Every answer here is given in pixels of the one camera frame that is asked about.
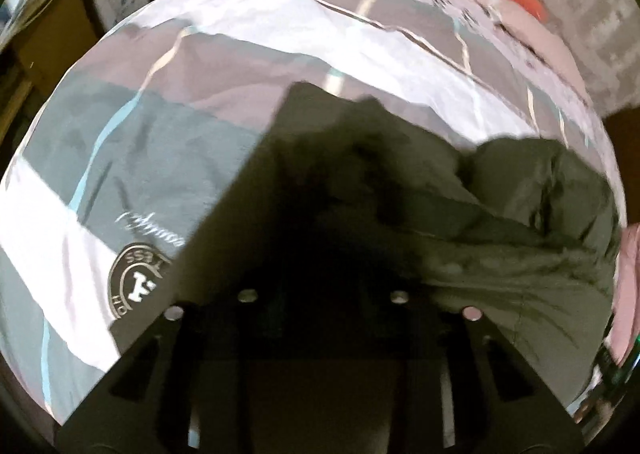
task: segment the dark green fabric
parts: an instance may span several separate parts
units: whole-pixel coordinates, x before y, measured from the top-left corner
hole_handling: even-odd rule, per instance
[[[464,156],[376,100],[296,84],[178,256],[174,290],[138,318],[210,300],[311,232],[431,286],[445,310],[481,308],[564,404],[590,377],[618,216],[606,180],[558,142],[501,138]]]

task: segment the white stripe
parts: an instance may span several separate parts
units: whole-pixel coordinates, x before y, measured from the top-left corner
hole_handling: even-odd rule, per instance
[[[466,41],[460,35],[459,30],[460,30],[460,23],[457,20],[454,20],[454,34],[456,35],[456,39],[459,41],[459,43],[462,46],[462,62],[465,66],[465,71],[467,72],[468,76],[472,77],[474,75],[473,75],[473,72],[471,71],[471,58],[469,56],[469,48],[466,45]],[[482,111],[480,110],[480,107],[478,105],[479,98],[478,98],[478,92],[476,91],[476,83],[471,78],[468,79],[468,82],[469,82],[469,87],[473,91],[472,97],[473,97],[474,113],[476,115],[476,124],[478,124],[478,127],[481,129],[481,132],[486,133],[486,130],[484,129],[484,116],[482,116]]]
[[[189,20],[204,33],[315,56],[361,82],[409,102],[427,104],[453,130],[475,143],[500,134],[534,134],[528,120],[500,97],[480,86],[470,88],[462,66],[453,69],[397,31],[367,23],[350,30],[352,17],[316,0],[157,0],[134,21],[139,26],[156,26],[171,18]]]
[[[558,118],[560,120],[560,134],[562,134],[562,141],[564,142],[564,146],[569,148],[569,141],[566,138],[566,132],[564,132],[564,116],[562,115],[562,110],[558,109]]]
[[[538,127],[538,121],[536,120],[536,109],[533,105],[533,93],[527,87],[527,105],[529,106],[529,114],[531,116],[531,121],[533,122],[533,127],[536,129],[536,133],[540,134],[540,128]]]
[[[29,129],[27,130],[27,133],[24,135],[24,138],[22,139],[22,141],[20,142],[20,145],[18,145],[18,148],[15,151],[15,154],[14,154],[14,156],[12,158],[10,166],[7,167],[7,170],[4,171],[4,174],[2,175],[2,180],[4,180],[4,176],[6,176],[9,173],[9,170],[11,169],[11,164],[15,161],[15,157],[18,156],[19,154],[22,154],[24,148],[29,143],[29,140],[31,139],[31,135],[33,135],[33,132],[36,130],[36,127],[38,126],[40,118],[42,117],[42,113],[47,108],[47,105],[49,105],[49,99],[56,93],[56,91],[60,87],[60,84],[62,83],[62,81],[66,78],[67,75],[69,75],[69,73],[76,66],[76,64],[78,64],[77,61],[74,62],[71,65],[71,67],[68,70],[65,71],[65,73],[62,75],[62,78],[60,79],[60,82],[58,82],[58,84],[56,84],[56,87],[53,89],[53,92],[51,93],[51,96],[49,98],[47,98],[47,100],[44,102],[42,107],[36,113],[35,117],[31,121],[31,124],[29,125]]]
[[[367,15],[371,10],[371,7],[376,2],[376,0],[361,0],[356,9],[356,14],[358,15]],[[350,27],[347,28],[347,37],[354,30],[359,30],[362,26],[362,23],[359,21],[355,21]],[[324,78],[324,84],[322,88],[327,92],[331,93],[335,97],[339,97],[342,92],[342,87],[344,86],[344,74],[339,71],[331,68],[329,72],[326,74]]]
[[[0,182],[0,246],[45,319],[85,364],[108,371],[107,273],[116,254],[76,220],[20,155]]]
[[[423,45],[425,48],[428,48],[428,50],[433,53],[434,55],[437,55],[441,60],[443,60],[444,62],[446,62],[447,64],[449,64],[450,66],[452,66],[453,68],[466,73],[466,70],[462,67],[459,66],[457,62],[455,62],[454,60],[450,59],[449,57],[447,57],[446,55],[444,55],[443,53],[441,53],[439,50],[437,50],[435,48],[435,46],[433,46],[428,40],[424,39],[423,37],[420,37],[418,35],[416,35],[414,32],[407,30],[406,28],[403,28],[402,26],[386,26],[384,24],[379,23],[378,21],[372,20],[370,18],[367,18],[365,15],[361,15],[358,12],[352,12],[351,10],[347,10],[345,8],[341,8],[340,6],[336,6],[334,4],[331,4],[330,2],[326,2],[323,0],[314,0],[315,2],[317,2],[318,4],[321,4],[322,6],[325,6],[331,10],[333,10],[334,12],[341,12],[345,15],[349,15],[350,17],[354,17],[357,18],[358,20],[369,24],[370,26],[375,26],[377,28],[380,28],[381,30],[384,31],[389,31],[389,32],[399,32],[404,34],[405,36],[407,36],[410,40],[417,42],[418,44]],[[152,17],[156,15],[156,11],[153,10],[153,12],[151,13]],[[140,23],[140,22],[135,22],[135,17],[137,17],[137,12],[135,12],[134,14],[132,14],[129,18],[129,22],[138,24],[139,26],[147,26],[147,27],[153,27],[156,26],[158,24],[160,24],[160,22],[155,22],[153,24],[144,24],[144,23]],[[481,81],[473,76],[470,75],[470,78],[477,81],[478,83],[481,83]],[[484,87],[489,88],[489,86],[487,84],[482,84]]]

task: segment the screw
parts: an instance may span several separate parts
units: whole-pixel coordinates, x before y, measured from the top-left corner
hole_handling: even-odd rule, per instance
[[[409,302],[409,294],[402,290],[392,291],[391,302],[394,304],[406,304]]]
[[[475,322],[482,318],[482,311],[475,306],[467,306],[462,310],[462,316],[467,320],[471,320],[471,322]]]
[[[243,304],[250,304],[258,300],[258,292],[253,290],[252,288],[242,290],[240,293],[238,293],[238,300]]]
[[[180,320],[183,315],[184,310],[180,306],[171,306],[164,310],[164,318],[167,320]]]

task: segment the circular logo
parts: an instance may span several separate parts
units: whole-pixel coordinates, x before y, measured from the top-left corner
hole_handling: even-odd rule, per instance
[[[162,282],[169,265],[169,259],[150,244],[125,246],[109,272],[108,297],[113,315],[120,319],[141,304]]]

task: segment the bedsheet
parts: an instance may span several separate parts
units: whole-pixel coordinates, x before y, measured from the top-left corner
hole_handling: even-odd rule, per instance
[[[599,118],[471,1],[156,0],[68,71],[0,182],[0,352],[60,423],[135,311],[118,259],[137,243],[169,263],[298,81],[373,96],[459,149],[556,139],[624,222]]]

